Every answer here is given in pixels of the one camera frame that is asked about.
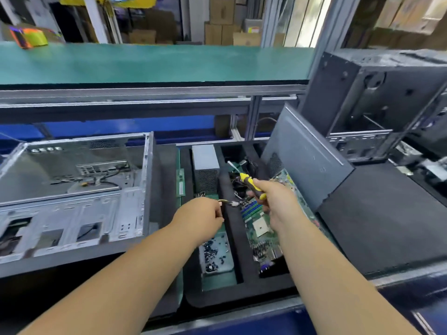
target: green surface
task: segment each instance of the green surface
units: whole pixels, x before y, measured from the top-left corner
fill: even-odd
[[[1,42],[0,84],[305,80],[313,48]]]

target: perforated vent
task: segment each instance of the perforated vent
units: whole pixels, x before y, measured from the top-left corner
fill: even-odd
[[[97,140],[90,142],[90,149],[102,149],[102,148],[118,148],[119,144],[116,140]]]
[[[272,157],[269,160],[268,167],[270,177],[274,177],[282,169],[284,169],[284,165],[282,164],[281,159],[278,157],[276,153],[272,154]]]
[[[204,191],[207,195],[217,194],[218,169],[205,169],[195,171],[196,191]]]

